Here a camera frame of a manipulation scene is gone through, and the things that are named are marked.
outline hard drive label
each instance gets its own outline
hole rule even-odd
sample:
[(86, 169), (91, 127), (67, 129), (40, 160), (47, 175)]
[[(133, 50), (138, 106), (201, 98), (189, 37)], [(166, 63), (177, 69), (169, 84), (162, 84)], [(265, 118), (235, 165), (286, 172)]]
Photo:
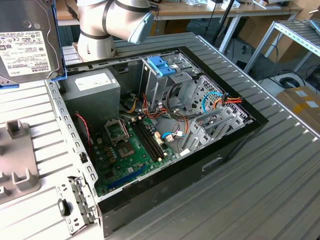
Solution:
[(41, 31), (0, 33), (0, 57), (10, 77), (51, 71)]

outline white label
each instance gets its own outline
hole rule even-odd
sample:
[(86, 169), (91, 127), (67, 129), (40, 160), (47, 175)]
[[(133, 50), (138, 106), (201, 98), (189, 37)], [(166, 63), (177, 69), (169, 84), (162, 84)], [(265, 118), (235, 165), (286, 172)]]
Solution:
[(182, 152), (180, 152), (180, 156), (184, 156), (186, 154), (190, 153), (190, 150), (188, 148), (186, 148), (185, 150), (183, 150)]
[(110, 79), (105, 73), (77, 78), (74, 82), (80, 91), (111, 84)]
[(173, 65), (170, 66), (170, 68), (172, 68), (172, 69), (177, 69), (177, 68), (179, 68), (179, 67), (178, 67), (178, 65), (173, 64)]
[(308, 95), (304, 91), (295, 91), (300, 97), (307, 97)]
[(0, 57), (10, 77), (51, 71), (41, 31), (0, 33)]
[(314, 101), (307, 101), (306, 102), (311, 108), (319, 108), (318, 104), (316, 104)]

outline expansion slot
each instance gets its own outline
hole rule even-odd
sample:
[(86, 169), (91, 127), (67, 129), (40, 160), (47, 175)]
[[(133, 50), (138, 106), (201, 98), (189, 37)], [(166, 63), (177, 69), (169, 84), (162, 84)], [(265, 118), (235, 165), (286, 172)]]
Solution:
[(133, 131), (141, 141), (145, 150), (148, 152), (154, 162), (161, 161), (165, 156), (162, 149), (158, 146), (156, 141), (150, 136), (146, 129), (146, 126), (141, 122), (137, 121), (131, 125)]
[(144, 169), (146, 168), (146, 166), (141, 167), (140, 169), (138, 169), (137, 171), (130, 173), (129, 175), (111, 183), (110, 185), (108, 185), (108, 189), (112, 189), (115, 187), (118, 187), (121, 184), (124, 184), (126, 182), (129, 182), (131, 179), (139, 176), (140, 174), (142, 174), (142, 172), (144, 171)]

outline green circuit board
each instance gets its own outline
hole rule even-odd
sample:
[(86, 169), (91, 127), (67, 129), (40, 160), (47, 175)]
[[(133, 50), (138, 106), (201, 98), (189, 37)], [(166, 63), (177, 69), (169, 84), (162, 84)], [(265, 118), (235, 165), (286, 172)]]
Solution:
[[(144, 118), (142, 123), (146, 128), (150, 128), (150, 135), (153, 135), (155, 126), (151, 120)], [(99, 197), (162, 167), (176, 158), (172, 149), (163, 144), (160, 148), (166, 156), (161, 161), (155, 161), (150, 157), (129, 122), (125, 124), (125, 128), (129, 134), (129, 140), (127, 142), (118, 142), (116, 146), (111, 144), (110, 137), (104, 128), (91, 136), (93, 140), (91, 160), (98, 174), (95, 189)], [(121, 131), (115, 125), (110, 133), (113, 137), (113, 135), (121, 134)], [(134, 153), (122, 157), (119, 150), (121, 147), (123, 150), (122, 155), (130, 151)]]

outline metal workbench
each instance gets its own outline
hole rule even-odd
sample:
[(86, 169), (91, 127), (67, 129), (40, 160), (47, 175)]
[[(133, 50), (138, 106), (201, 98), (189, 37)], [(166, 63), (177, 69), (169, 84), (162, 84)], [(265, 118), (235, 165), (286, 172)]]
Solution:
[(260, 44), (253, 53), (248, 64), (244, 68), (244, 72), (248, 73), (253, 67), (254, 63), (259, 57), (262, 49), (268, 43), (269, 39), (273, 36), (275, 30), (279, 31), (278, 36), (274, 39), (273, 43), (270, 45), (268, 51), (265, 53), (265, 57), (268, 58), (271, 52), (275, 49), (280, 39), (285, 35), (296, 43), (300, 44), (309, 52), (301, 60), (301, 62), (295, 67), (294, 71), (297, 72), (301, 66), (307, 61), (311, 54), (315, 54), (320, 57), (320, 35), (312, 28), (307, 20), (289, 20), (289, 21), (274, 21), (269, 27), (268, 31), (262, 38)]
[[(237, 156), (212, 174), (114, 233), (111, 240), (306, 239), (320, 235), (320, 143), (250, 77), (192, 33), (162, 35), (142, 45), (116, 42), (125, 56), (187, 46), (240, 92), (269, 123)], [(69, 61), (76, 61), (66, 48)], [(20, 118), (31, 126), (41, 188), (0, 205), (0, 236), (67, 239), (55, 185), (77, 175), (43, 81), (0, 91), (0, 127)], [(76, 239), (100, 239), (91, 225)]]

